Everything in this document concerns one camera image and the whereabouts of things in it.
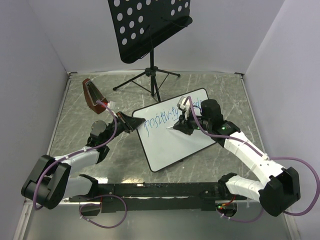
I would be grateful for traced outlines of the white rectangular whiteboard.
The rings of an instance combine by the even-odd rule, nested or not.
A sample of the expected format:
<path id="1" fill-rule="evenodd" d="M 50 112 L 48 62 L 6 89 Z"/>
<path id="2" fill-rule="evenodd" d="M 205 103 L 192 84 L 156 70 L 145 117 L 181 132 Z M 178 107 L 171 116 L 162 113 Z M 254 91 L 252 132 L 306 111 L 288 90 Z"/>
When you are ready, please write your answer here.
<path id="1" fill-rule="evenodd" d="M 174 129 L 167 129 L 179 120 L 181 111 L 177 107 L 180 98 L 191 96 L 195 106 L 200 107 L 207 100 L 205 88 L 199 88 L 182 95 L 133 111 L 133 117 L 144 118 L 137 129 L 138 136 L 152 172 L 158 172 L 215 142 L 200 130 L 186 135 Z"/>

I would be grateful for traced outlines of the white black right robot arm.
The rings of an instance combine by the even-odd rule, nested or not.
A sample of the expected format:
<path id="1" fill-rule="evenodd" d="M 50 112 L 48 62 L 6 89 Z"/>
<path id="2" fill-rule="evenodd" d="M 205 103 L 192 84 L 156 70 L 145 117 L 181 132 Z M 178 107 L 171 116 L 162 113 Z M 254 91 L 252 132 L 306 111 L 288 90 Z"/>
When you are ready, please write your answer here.
<path id="1" fill-rule="evenodd" d="M 220 178 L 218 193 L 223 199 L 239 195 L 257 201 L 271 216 L 277 217 L 301 198 L 298 172 L 271 160 L 256 147 L 233 122 L 224 119 L 221 107 L 214 99 L 200 104 L 196 115 L 191 97 L 181 97 L 177 103 L 181 115 L 172 126 L 176 131 L 192 135 L 202 131 L 222 148 L 240 159 L 257 181 L 229 173 Z"/>

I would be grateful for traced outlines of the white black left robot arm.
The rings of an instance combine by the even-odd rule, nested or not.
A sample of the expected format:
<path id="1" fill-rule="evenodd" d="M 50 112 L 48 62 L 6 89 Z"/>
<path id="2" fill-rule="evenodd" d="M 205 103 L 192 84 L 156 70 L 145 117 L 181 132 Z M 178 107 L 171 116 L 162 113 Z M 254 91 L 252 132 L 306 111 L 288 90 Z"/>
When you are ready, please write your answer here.
<path id="1" fill-rule="evenodd" d="M 99 195 L 98 180 L 86 174 L 71 175 L 102 162 L 110 151 L 107 145 L 110 141 L 123 132 L 130 134 L 144 122 L 145 118 L 121 111 L 113 116 L 111 123 L 95 121 L 82 149 L 64 156 L 42 155 L 23 184 L 21 195 L 49 210 L 65 198 L 83 196 L 87 201 L 95 200 Z"/>

